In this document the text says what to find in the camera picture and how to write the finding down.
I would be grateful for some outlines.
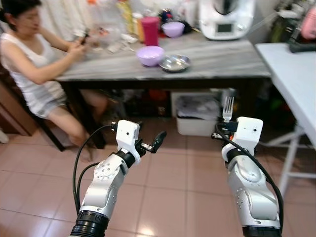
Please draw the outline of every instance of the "bowl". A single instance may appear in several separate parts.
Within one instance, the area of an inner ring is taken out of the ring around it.
[[[190,65],[190,59],[183,55],[166,56],[159,64],[162,69],[170,73],[179,73],[186,70]]]
[[[146,46],[137,51],[140,62],[148,67],[154,67],[163,59],[164,50],[158,46]]]
[[[161,27],[166,36],[176,38],[183,34],[184,26],[185,25],[181,22],[168,22],[163,24]]]

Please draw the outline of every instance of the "lavender bowl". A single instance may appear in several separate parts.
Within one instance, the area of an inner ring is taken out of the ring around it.
[[[163,58],[164,50],[158,46],[146,46],[137,51],[140,62],[148,67],[157,66]]]
[[[176,38],[183,34],[184,26],[185,25],[181,22],[168,22],[163,24],[161,27],[166,36]]]

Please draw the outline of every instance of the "fork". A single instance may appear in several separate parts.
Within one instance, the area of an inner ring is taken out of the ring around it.
[[[223,119],[224,122],[229,122],[233,116],[233,106],[234,106],[234,97],[226,97],[225,106],[223,108]]]

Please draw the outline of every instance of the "white table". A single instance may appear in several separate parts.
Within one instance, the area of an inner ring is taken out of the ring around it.
[[[297,125],[293,132],[265,145],[290,141],[279,188],[282,195],[290,177],[316,178],[316,174],[291,172],[300,137],[307,134],[316,148],[316,53],[293,54],[285,43],[257,44],[256,48],[272,72],[272,82],[293,112]]]

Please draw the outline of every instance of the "white kitchen appliance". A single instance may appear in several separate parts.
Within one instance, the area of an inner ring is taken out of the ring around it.
[[[199,24],[211,40],[235,40],[250,30],[255,0],[199,0]]]

